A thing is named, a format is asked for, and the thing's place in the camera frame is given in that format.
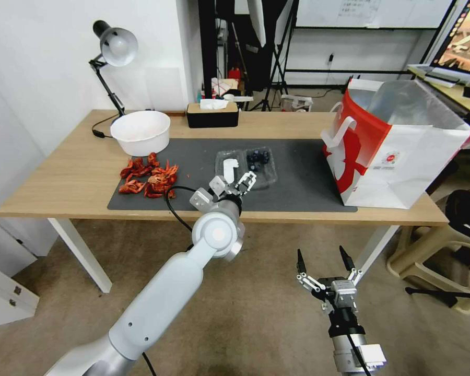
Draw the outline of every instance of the white bowl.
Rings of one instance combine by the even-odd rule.
[[[171,119],[158,111],[137,111],[116,119],[110,134],[124,152],[144,157],[164,150],[169,144]]]

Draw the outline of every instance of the lamp shade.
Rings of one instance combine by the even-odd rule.
[[[112,28],[104,21],[96,21],[92,26],[99,38],[101,55],[113,66],[129,64],[137,54],[137,39],[130,31]]]

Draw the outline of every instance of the robotic arm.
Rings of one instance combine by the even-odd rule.
[[[307,274],[301,250],[298,249],[298,275],[296,279],[312,296],[322,300],[322,310],[329,315],[331,326],[329,337],[334,345],[334,362],[342,375],[370,375],[370,372],[384,366],[385,355],[378,344],[366,343],[366,331],[357,322],[356,285],[362,270],[355,269],[350,256],[339,247],[343,263],[350,272],[348,277],[328,277],[314,279]]]
[[[165,332],[202,283],[204,266],[213,257],[232,260],[242,248],[241,196],[256,175],[246,173],[230,187],[216,176],[190,203],[202,217],[192,231],[193,247],[172,256],[102,338],[65,354],[45,376],[123,376]]]

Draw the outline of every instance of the plastic container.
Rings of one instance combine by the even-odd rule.
[[[280,110],[287,112],[310,112],[313,100],[311,97],[299,97],[282,94],[280,97]]]
[[[124,152],[144,157],[164,150],[169,144],[171,119],[158,111],[137,111],[116,119],[110,133]]]
[[[253,155],[255,151],[260,153],[268,152],[269,160],[268,163],[260,163],[258,169],[254,171],[256,174],[256,183],[252,187],[254,190],[265,189],[277,181],[277,171],[275,169],[275,161],[273,158],[272,150],[269,147],[262,146],[253,149],[244,150],[228,150],[220,151],[216,155],[215,172],[216,175],[223,175],[223,161],[228,158],[236,159],[239,162],[238,168],[234,169],[235,182],[238,182],[242,175],[248,171],[252,171],[249,168],[248,156]]]

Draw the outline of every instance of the red and white paper bag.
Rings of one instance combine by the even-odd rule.
[[[334,110],[323,152],[347,206],[409,209],[470,143],[470,126],[415,80],[352,79]]]

